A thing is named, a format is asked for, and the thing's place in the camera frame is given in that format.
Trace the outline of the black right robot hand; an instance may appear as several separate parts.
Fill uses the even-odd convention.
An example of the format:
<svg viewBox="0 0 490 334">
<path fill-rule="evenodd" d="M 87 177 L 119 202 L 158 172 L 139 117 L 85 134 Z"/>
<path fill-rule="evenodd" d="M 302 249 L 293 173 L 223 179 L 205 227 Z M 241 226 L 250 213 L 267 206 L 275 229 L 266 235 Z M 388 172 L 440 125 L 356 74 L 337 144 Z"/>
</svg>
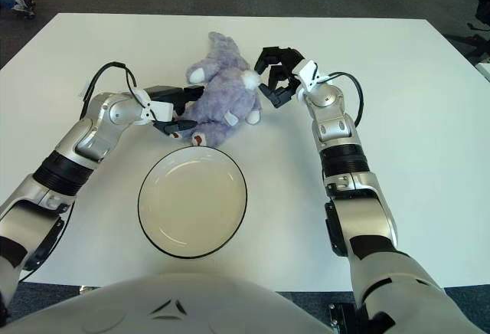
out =
<svg viewBox="0 0 490 334">
<path fill-rule="evenodd" d="M 300 81 L 293 70 L 304 57 L 293 48 L 264 47 L 257 58 L 254 70 L 262 74 L 269 68 L 268 84 L 261 83 L 261 93 L 275 108 L 289 102 L 296 94 Z"/>
</svg>

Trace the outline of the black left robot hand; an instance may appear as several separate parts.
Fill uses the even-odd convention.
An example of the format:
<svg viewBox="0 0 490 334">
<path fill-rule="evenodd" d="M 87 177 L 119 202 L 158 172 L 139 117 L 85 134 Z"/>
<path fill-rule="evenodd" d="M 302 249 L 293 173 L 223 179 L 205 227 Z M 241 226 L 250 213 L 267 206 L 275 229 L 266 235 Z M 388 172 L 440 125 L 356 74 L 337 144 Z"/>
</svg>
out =
<svg viewBox="0 0 490 334">
<path fill-rule="evenodd" d="M 189 87 L 154 86 L 145 89 L 152 101 L 157 103 L 170 103 L 172 118 L 169 121 L 153 120 L 153 126 L 166 136 L 178 138 L 178 133 L 193 129 L 198 124 L 195 120 L 183 120 L 186 104 L 197 101 L 204 92 L 204 86 L 193 85 Z"/>
</svg>

